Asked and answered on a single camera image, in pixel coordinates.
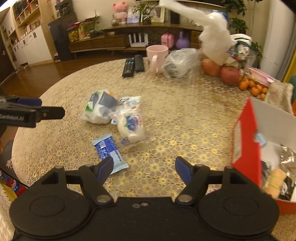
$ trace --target mug handle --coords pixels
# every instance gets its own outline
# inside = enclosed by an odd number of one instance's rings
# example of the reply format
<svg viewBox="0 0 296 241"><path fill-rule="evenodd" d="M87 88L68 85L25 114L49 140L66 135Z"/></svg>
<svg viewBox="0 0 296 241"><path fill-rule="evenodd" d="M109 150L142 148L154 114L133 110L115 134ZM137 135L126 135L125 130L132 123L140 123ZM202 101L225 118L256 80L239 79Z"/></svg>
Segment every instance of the mug handle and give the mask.
<svg viewBox="0 0 296 241"><path fill-rule="evenodd" d="M158 56L154 55L152 57L151 62L150 62L150 71L153 72L153 73L156 73L156 74L158 73L157 59L158 59Z"/></svg>

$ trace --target purple bottle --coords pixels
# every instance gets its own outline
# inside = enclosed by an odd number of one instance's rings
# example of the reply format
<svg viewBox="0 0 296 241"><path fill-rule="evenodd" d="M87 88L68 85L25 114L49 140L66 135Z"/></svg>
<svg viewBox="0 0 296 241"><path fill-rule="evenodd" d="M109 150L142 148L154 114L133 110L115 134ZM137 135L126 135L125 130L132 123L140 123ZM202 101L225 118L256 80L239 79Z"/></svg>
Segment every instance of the purple bottle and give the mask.
<svg viewBox="0 0 296 241"><path fill-rule="evenodd" d="M176 47L178 49L190 48L190 40L186 31L180 32L180 38L176 42Z"/></svg>

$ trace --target metal bolt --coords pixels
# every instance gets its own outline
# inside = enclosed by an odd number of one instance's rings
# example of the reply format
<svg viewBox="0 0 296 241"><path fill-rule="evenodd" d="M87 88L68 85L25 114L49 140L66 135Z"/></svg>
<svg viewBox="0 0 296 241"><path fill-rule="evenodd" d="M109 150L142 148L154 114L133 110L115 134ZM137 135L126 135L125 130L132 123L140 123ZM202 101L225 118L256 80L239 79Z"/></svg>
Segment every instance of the metal bolt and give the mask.
<svg viewBox="0 0 296 241"><path fill-rule="evenodd" d="M149 205L149 203L147 203L147 202L141 202L141 206L143 206L143 207L147 207Z"/></svg>
<svg viewBox="0 0 296 241"><path fill-rule="evenodd" d="M111 197L108 195L99 195L99 196L97 196L96 200L101 203L106 203L111 200Z"/></svg>
<svg viewBox="0 0 296 241"><path fill-rule="evenodd" d="M139 207L141 207L141 205L138 204L138 203L134 203L134 204L132 205L132 207L134 207L134 208L139 208Z"/></svg>
<svg viewBox="0 0 296 241"><path fill-rule="evenodd" d="M177 198L178 198L178 200L180 202L190 202L190 201L192 201L192 197L190 195L187 195L187 194L181 194Z"/></svg>

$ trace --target wooden tv cabinet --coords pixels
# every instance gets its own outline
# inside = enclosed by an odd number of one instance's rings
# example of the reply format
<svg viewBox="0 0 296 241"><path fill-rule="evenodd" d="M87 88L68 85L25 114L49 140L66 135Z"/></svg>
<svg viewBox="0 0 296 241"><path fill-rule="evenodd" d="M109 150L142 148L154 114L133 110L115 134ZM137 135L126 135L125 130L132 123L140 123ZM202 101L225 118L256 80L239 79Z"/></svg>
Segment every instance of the wooden tv cabinet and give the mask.
<svg viewBox="0 0 296 241"><path fill-rule="evenodd" d="M196 27L189 24L172 24L172 23L152 23L149 25L143 25L141 23L128 23L111 26L104 29L105 36L98 36L92 39L83 39L69 44L70 51L72 53L92 51L92 50L124 50L124 51L145 51L147 47L130 47L128 34L130 33L144 33L147 31L155 31L158 29L167 29L167 31L180 31L182 29L189 30L191 32L191 47L199 48L198 37L201 34L203 27ZM119 34L113 36L107 36L107 32L118 31Z"/></svg>

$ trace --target open cardboard box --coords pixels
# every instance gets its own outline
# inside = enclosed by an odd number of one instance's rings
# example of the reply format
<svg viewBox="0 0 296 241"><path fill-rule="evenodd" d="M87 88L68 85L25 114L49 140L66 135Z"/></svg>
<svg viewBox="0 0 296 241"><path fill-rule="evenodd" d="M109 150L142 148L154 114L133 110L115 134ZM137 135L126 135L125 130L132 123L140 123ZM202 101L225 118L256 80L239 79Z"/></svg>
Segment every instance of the open cardboard box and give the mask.
<svg viewBox="0 0 296 241"><path fill-rule="evenodd" d="M258 132L267 142L263 148L255 141ZM296 150L296 117L261 100L249 99L233 132L233 167L261 186L261 160L276 168L280 143ZM291 200L295 201L276 199L281 214L296 214L296 188Z"/></svg>

